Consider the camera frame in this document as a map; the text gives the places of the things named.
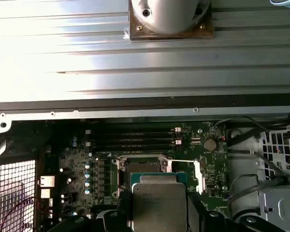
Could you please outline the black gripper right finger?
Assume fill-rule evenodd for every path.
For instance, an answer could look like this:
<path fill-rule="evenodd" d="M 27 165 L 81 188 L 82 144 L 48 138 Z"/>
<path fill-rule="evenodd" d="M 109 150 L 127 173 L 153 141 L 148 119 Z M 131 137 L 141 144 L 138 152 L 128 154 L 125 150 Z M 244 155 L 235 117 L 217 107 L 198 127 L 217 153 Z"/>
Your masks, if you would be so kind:
<path fill-rule="evenodd" d="M 280 232 L 281 228 L 254 215 L 234 222 L 217 211 L 208 211 L 197 193 L 187 195 L 188 228 L 191 232 Z"/>

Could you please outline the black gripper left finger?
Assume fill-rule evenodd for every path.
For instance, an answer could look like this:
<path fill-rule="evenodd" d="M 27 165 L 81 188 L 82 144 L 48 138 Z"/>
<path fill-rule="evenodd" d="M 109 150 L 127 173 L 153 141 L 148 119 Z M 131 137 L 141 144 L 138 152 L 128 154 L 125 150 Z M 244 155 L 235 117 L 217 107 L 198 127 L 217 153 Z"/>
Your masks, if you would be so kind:
<path fill-rule="evenodd" d="M 132 193 L 123 191 L 115 210 L 100 212 L 95 219 L 71 216 L 64 219 L 51 232 L 131 232 L 128 221 L 132 220 Z"/>

